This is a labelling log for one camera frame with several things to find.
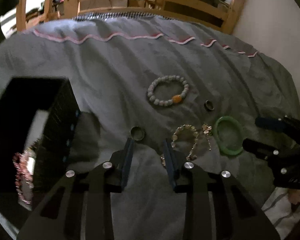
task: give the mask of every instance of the pink trim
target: pink trim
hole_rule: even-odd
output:
[[[212,44],[215,43],[216,41],[217,41],[217,40],[211,39],[211,40],[210,40],[210,43],[207,43],[207,44],[201,43],[200,45],[209,48],[209,47],[211,47]]]
[[[170,39],[169,41],[173,42],[173,43],[177,43],[179,45],[184,45],[184,44],[186,44],[186,43],[188,43],[189,41],[192,41],[192,40],[195,40],[195,37],[190,37],[190,38],[188,38],[184,41],[176,41],[176,40],[173,40],[173,39]]]
[[[256,51],[254,54],[248,54],[247,57],[255,57],[257,55],[258,51]]]
[[[82,38],[81,40],[76,40],[76,39],[71,38],[69,36],[66,36],[64,38],[60,38],[60,37],[55,37],[55,36],[52,36],[52,35],[49,35],[49,34],[43,34],[43,33],[38,32],[37,30],[34,30],[33,33],[34,33],[34,35],[36,35],[38,37],[46,38],[46,39],[51,40],[51,41],[56,41],[56,42],[71,41],[71,42],[73,42],[75,44],[82,44],[88,38],[92,38],[92,39],[95,39],[97,41],[106,42],[106,41],[111,40],[115,36],[121,36],[121,37],[124,37],[124,38],[126,38],[128,40],[136,40],[136,39],[153,39],[153,40],[155,40],[155,39],[163,36],[162,33],[154,34],[152,36],[149,36],[149,35],[128,36],[128,35],[126,35],[124,33],[112,33],[107,38],[100,38],[100,37],[98,37],[96,35],[88,34],[84,38]]]
[[[139,35],[139,36],[128,36],[128,35],[126,35],[124,33],[112,33],[111,35],[109,35],[106,38],[101,38],[101,37],[98,37],[96,35],[88,34],[84,38],[82,38],[81,40],[76,40],[76,39],[71,38],[69,36],[61,38],[61,37],[56,37],[56,36],[45,34],[45,33],[40,33],[37,30],[33,30],[33,34],[36,35],[36,36],[38,36],[38,37],[48,39],[50,41],[56,41],[56,42],[71,41],[71,42],[73,42],[75,44],[82,44],[83,42],[85,42],[89,38],[95,39],[97,41],[106,42],[106,41],[111,40],[115,36],[121,36],[121,37],[124,37],[124,38],[126,38],[128,40],[136,40],[136,39],[151,39],[151,40],[156,40],[159,37],[164,37],[163,33],[157,33],[157,34],[153,34],[153,35]],[[193,36],[189,37],[188,39],[186,39],[184,41],[176,41],[176,40],[173,40],[173,39],[168,39],[169,42],[176,43],[176,44],[179,44],[179,45],[187,44],[189,41],[192,41],[192,40],[195,40],[195,37],[193,37]],[[209,48],[216,41],[217,40],[210,39],[206,44],[205,43],[201,43],[200,45]],[[223,49],[230,49],[230,47],[228,45],[222,45],[222,47],[223,47]],[[237,51],[237,53],[239,53],[239,54],[246,54],[244,51]],[[247,57],[255,57],[257,53],[258,53],[258,51],[256,51],[253,54],[247,54]]]

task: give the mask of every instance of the beaded bracelet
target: beaded bracelet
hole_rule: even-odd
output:
[[[153,91],[154,91],[155,87],[161,82],[169,83],[171,81],[179,81],[180,83],[183,84],[184,89],[183,89],[182,93],[180,95],[173,96],[169,100],[159,100],[159,99],[157,99],[153,94]],[[153,102],[155,105],[171,106],[172,104],[180,103],[182,101],[182,99],[184,99],[186,97],[188,91],[189,91],[189,84],[185,80],[184,77],[180,77],[180,76],[176,76],[176,75],[163,76],[163,77],[157,78],[156,80],[154,80],[151,83],[151,85],[148,88],[148,98],[149,98],[149,101]]]
[[[194,149],[196,148],[197,146],[197,143],[198,143],[198,136],[199,136],[199,133],[197,132],[197,130],[195,129],[194,126],[191,126],[189,124],[184,124],[184,125],[181,125],[180,127],[178,127],[175,132],[173,133],[172,135],[172,142],[171,142],[171,146],[174,148],[176,147],[176,140],[178,140],[178,133],[180,133],[182,130],[184,129],[190,129],[191,132],[193,132],[193,136],[194,136],[194,144],[191,148],[191,150],[189,151],[189,154],[188,156],[186,157],[187,161],[194,161],[196,158],[197,158],[197,155],[195,155],[193,153]]]

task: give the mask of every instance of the orange bead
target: orange bead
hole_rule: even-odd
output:
[[[180,95],[175,95],[175,96],[173,96],[171,99],[172,99],[172,101],[173,101],[175,104],[177,104],[177,103],[180,103],[180,102],[181,102],[182,97],[181,97]]]

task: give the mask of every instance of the green jade bangle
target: green jade bangle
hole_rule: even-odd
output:
[[[220,125],[221,122],[229,122],[231,123],[231,126],[234,127],[236,130],[237,130],[237,134],[239,134],[239,138],[241,140],[241,147],[238,148],[238,149],[229,149],[226,147],[226,145],[224,144],[224,142],[221,140],[220,138],[220,135],[218,133],[218,127]],[[219,149],[222,153],[224,154],[227,154],[227,155],[238,155],[240,152],[243,151],[243,148],[242,148],[242,142],[243,142],[243,139],[244,139],[244,136],[243,136],[243,129],[242,129],[242,126],[239,124],[239,122],[234,119],[233,117],[231,116],[223,116],[223,117],[220,117],[215,125],[213,126],[213,130],[212,130],[212,133],[213,133],[213,136],[219,146]]]

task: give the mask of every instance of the pink bracelet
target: pink bracelet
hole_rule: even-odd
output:
[[[30,174],[27,168],[27,164],[28,164],[29,157],[34,157],[35,155],[34,149],[36,149],[36,143],[37,141],[33,145],[31,145],[28,149],[24,150],[23,154],[16,153],[12,159],[13,165],[17,169],[15,184],[16,184],[18,196],[19,199],[23,201],[25,204],[31,204],[31,200],[27,200],[22,191],[22,181],[24,180],[25,183],[29,185],[30,190],[33,188],[32,175]]]

